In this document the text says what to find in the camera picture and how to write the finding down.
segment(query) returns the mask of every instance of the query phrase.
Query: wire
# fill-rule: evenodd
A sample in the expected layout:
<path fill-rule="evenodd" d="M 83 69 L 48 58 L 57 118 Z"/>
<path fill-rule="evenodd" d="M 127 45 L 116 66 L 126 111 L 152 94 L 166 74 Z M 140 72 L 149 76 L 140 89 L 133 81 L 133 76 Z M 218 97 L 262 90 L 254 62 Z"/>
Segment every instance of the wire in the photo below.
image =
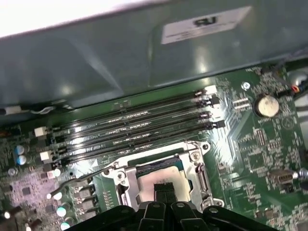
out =
<path fill-rule="evenodd" d="M 306 112 L 306 111 L 308 111 L 308 106 L 296 107 L 296 111 L 298 111 L 298 112 Z"/>
<path fill-rule="evenodd" d="M 109 167 L 103 167 L 102 169 L 96 171 L 96 172 L 92 172 L 90 174 L 84 175 L 82 177 L 79 178 L 75 178 L 75 179 L 71 179 L 68 180 L 66 182 L 63 182 L 56 190 L 52 191 L 51 193 L 47 194 L 47 199 L 51 199 L 53 196 L 55 196 L 57 193 L 59 193 L 65 186 L 71 184 L 71 183 L 78 183 L 78 182 L 83 182 L 84 180 L 87 180 L 91 177 L 94 177 L 104 171 L 107 171 L 109 169 L 112 169 L 113 166 L 109 166 Z"/>
<path fill-rule="evenodd" d="M 286 81 L 283 78 L 278 76 L 278 71 L 279 71 L 279 69 L 281 69 L 286 64 L 286 62 L 288 62 L 288 61 L 290 61 L 290 60 L 292 60 L 292 59 L 294 59 L 294 58 L 296 58 L 300 55 L 303 55 L 306 52 L 308 52 L 308 46 L 306 46 L 302 49 L 298 49 L 295 52 L 289 53 L 284 59 L 282 59 L 280 62 L 278 62 L 274 67 L 269 68 L 269 71 L 271 71 L 273 73 L 272 76 L 277 81 L 279 81 L 280 83 L 287 85 L 288 87 L 292 88 L 292 85 L 288 81 Z"/>
<path fill-rule="evenodd" d="M 50 106 L 50 107 L 45 107 L 44 109 L 40 110 L 40 111 L 32 111 L 30 110 L 30 112 L 32 114 L 39 114 L 39 115 L 45 115 L 45 114 L 48 114 L 49 112 L 51 112 L 52 110 L 56 109 L 56 107 L 54 106 Z"/>
<path fill-rule="evenodd" d="M 295 93 L 299 93 L 299 92 L 300 92 L 299 87 L 296 86 L 296 85 L 292 85 L 291 88 L 292 88 L 292 90 L 293 90 Z"/>

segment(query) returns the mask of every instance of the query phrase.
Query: metal panel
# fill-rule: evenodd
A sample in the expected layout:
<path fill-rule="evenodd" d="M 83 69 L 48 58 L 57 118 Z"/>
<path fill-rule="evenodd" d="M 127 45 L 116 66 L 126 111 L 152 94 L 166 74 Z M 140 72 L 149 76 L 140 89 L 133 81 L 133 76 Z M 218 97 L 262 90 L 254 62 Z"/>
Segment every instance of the metal panel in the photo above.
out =
<path fill-rule="evenodd" d="M 252 10 L 234 30 L 160 44 L 165 24 L 244 6 Z M 307 9 L 304 0 L 184 0 L 4 38 L 0 104 L 81 107 L 283 57 L 307 45 Z"/>

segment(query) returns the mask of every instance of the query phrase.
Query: sticker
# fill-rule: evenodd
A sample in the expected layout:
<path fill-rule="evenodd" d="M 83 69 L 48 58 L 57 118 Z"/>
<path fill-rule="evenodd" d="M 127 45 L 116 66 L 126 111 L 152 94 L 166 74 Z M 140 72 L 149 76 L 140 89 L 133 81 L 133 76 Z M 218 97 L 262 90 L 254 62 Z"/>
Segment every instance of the sticker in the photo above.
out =
<path fill-rule="evenodd" d="M 162 44 L 232 30 L 250 10 L 251 6 L 247 6 L 167 24 L 163 29 Z"/>

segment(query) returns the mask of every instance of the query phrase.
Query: connector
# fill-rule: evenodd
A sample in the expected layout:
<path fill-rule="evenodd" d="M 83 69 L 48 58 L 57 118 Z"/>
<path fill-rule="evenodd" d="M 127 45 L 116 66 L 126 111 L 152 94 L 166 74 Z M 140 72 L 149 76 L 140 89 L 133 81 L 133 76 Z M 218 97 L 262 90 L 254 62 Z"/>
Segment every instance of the connector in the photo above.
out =
<path fill-rule="evenodd" d="M 39 153 L 40 160 L 41 161 L 52 160 L 51 154 L 52 154 L 51 151 L 45 151 L 45 152 Z"/>
<path fill-rule="evenodd" d="M 289 169 L 277 169 L 269 172 L 269 176 L 278 184 L 289 184 L 293 181 L 293 171 Z"/>
<path fill-rule="evenodd" d="M 48 134 L 48 129 L 46 127 L 40 127 L 34 129 L 35 137 L 45 136 Z"/>

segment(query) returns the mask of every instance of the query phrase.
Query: metal socket bracket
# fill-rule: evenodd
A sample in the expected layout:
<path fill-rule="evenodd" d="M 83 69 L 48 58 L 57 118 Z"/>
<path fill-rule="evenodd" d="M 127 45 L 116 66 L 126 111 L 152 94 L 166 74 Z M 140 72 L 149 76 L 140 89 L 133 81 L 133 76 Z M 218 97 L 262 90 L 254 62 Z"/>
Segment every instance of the metal socket bracket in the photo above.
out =
<path fill-rule="evenodd" d="M 114 180 L 116 193 L 121 205 L 128 205 L 135 209 L 139 208 L 137 201 L 139 195 L 139 187 L 137 182 L 137 168 L 145 166 L 149 163 L 155 163 L 162 160 L 168 160 L 177 157 L 183 165 L 183 170 L 187 180 L 191 182 L 192 189 L 190 191 L 191 202 L 196 208 L 202 212 L 206 207 L 211 205 L 224 206 L 224 202 L 220 199 L 212 197 L 209 179 L 206 173 L 203 156 L 210 150 L 211 146 L 208 142 L 184 141 L 164 147 L 148 150 L 142 153 L 132 154 L 121 157 L 109 164 L 107 167 L 113 167 L 109 172 L 103 172 L 106 178 Z M 182 149 L 182 152 L 172 154 L 170 156 L 159 158 L 155 161 L 147 162 L 142 165 L 129 167 L 129 161 L 155 156 L 157 154 Z"/>

